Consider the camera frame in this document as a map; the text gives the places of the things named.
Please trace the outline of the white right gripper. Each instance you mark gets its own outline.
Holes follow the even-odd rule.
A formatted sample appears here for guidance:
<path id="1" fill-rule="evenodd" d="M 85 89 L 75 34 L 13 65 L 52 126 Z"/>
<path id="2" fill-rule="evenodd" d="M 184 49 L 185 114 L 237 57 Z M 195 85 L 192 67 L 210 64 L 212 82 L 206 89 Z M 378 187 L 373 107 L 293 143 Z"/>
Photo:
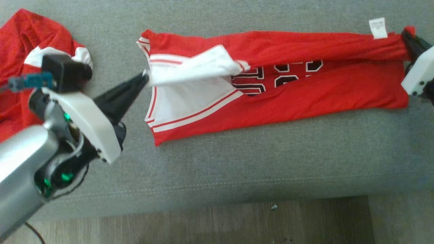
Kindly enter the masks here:
<path id="1" fill-rule="evenodd" d="M 408 95 L 422 97 L 434 104 L 434 47 L 408 31 L 402 32 L 402 39 L 414 63 L 401 86 Z"/>

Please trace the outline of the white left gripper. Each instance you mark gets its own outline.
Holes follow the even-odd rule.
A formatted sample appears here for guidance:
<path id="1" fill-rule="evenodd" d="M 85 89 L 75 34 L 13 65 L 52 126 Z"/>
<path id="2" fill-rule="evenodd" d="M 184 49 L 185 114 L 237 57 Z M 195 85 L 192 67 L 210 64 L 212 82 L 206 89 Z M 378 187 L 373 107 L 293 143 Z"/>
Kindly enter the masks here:
<path id="1" fill-rule="evenodd" d="M 148 74 L 138 74 L 100 94 L 94 102 L 80 91 L 56 93 L 46 87 L 35 88 L 28 106 L 43 121 L 43 127 L 53 131 L 59 139 L 76 142 L 68 128 L 73 124 L 73 128 L 77 128 L 90 142 L 98 156 L 112 164 L 121 154 L 112 124 L 121 121 L 148 82 Z"/>

